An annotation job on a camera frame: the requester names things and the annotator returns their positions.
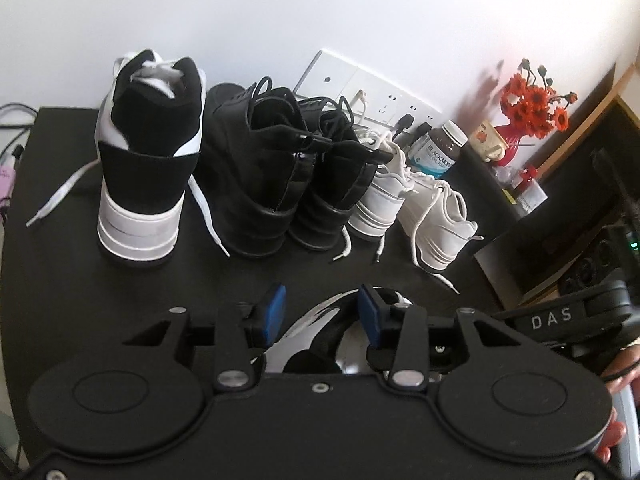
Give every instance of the sneaker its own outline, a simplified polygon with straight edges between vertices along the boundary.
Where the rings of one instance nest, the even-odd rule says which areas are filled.
[[[247,90],[228,83],[209,90],[196,180],[225,245],[248,257],[275,253],[316,154],[331,144],[309,133],[293,92],[272,88],[269,77]]]
[[[323,111],[328,104],[333,109]],[[349,117],[342,111],[343,105]],[[344,98],[340,104],[326,97],[300,101],[300,111],[310,131],[321,132],[333,143],[316,162],[313,180],[300,200],[289,235],[308,249],[326,251],[337,242],[378,165],[389,162],[392,155],[358,142],[353,114]]]
[[[349,227],[352,232],[365,239],[379,239],[376,260],[380,259],[384,248],[384,236],[396,221],[406,197],[414,189],[414,180],[406,166],[404,152],[385,136],[364,136],[360,142],[369,142],[373,146],[380,145],[392,157],[384,166],[377,168],[369,189],[356,204]]]
[[[162,262],[176,243],[184,192],[198,160],[204,87],[204,72],[188,57],[162,61],[143,50],[116,60],[95,127],[98,157],[77,170],[27,227],[102,163],[102,247],[126,263]]]
[[[431,175],[412,173],[414,191],[407,197],[398,213],[405,234],[411,238],[412,260],[420,259],[430,272],[441,272],[453,262],[469,240],[478,224],[466,219],[465,199],[453,191],[448,182]]]

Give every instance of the finger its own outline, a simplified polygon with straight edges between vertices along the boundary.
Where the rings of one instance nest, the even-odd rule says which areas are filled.
[[[638,360],[640,360],[640,345],[629,346],[620,352],[615,359],[613,359],[611,364],[605,368],[602,375],[606,376],[618,373],[620,370],[631,366]],[[623,390],[628,384],[631,384],[632,381],[638,377],[640,377],[640,367],[634,368],[624,377],[616,379],[615,381],[610,381],[607,383],[607,389],[612,395],[616,394]]]
[[[596,456],[604,463],[607,463],[611,460],[611,450],[608,447],[600,447],[596,451]]]
[[[601,447],[613,447],[617,446],[622,442],[622,439],[626,435],[626,425],[624,422],[612,422],[607,431],[604,432],[604,436],[602,437],[602,441],[600,443]]]

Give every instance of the white sneaker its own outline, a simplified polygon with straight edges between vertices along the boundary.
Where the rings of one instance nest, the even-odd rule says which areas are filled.
[[[414,193],[407,197],[398,213],[405,234],[411,238],[412,259],[420,259],[434,271],[441,271],[456,259],[474,236],[478,224],[466,219],[465,199],[448,182],[431,175],[413,173]]]
[[[191,174],[200,153],[205,84],[204,72],[188,57],[165,62],[143,50],[116,60],[95,127],[96,160],[77,170],[27,227],[51,213],[101,163],[100,243],[126,262],[154,263],[168,256],[187,184],[200,205],[202,193]],[[208,207],[211,233],[207,215]]]
[[[380,238],[396,221],[405,197],[414,188],[411,172],[405,165],[404,152],[391,140],[383,140],[380,150],[394,158],[380,166],[373,181],[349,218],[351,228],[367,238]]]

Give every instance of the circular pad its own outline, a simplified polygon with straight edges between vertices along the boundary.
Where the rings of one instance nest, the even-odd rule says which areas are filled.
[[[596,375],[533,344],[472,354],[443,379],[437,402],[476,446],[541,462],[593,449],[611,413]]]
[[[520,415],[548,415],[562,408],[566,390],[558,381],[541,374],[513,374],[498,379],[494,399]]]
[[[29,392],[31,416],[55,446],[123,457],[183,433],[204,403],[200,383],[155,348],[121,347],[52,368]]]

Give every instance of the hand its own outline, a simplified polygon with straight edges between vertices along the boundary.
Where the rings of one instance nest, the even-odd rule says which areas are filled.
[[[640,345],[633,345],[625,348],[620,352],[613,362],[604,370],[603,376],[611,375],[631,366],[633,363],[640,359]],[[634,393],[634,400],[636,406],[640,403],[640,367],[636,367],[631,370],[624,377],[620,377],[615,381],[607,383],[607,390],[611,395],[622,391],[626,386],[631,384],[631,389]],[[611,418],[609,419],[609,425],[602,437],[600,447],[596,451],[596,456],[607,463],[611,459],[611,448],[617,446],[626,435],[626,425],[624,422],[616,421],[616,409],[611,410]]]

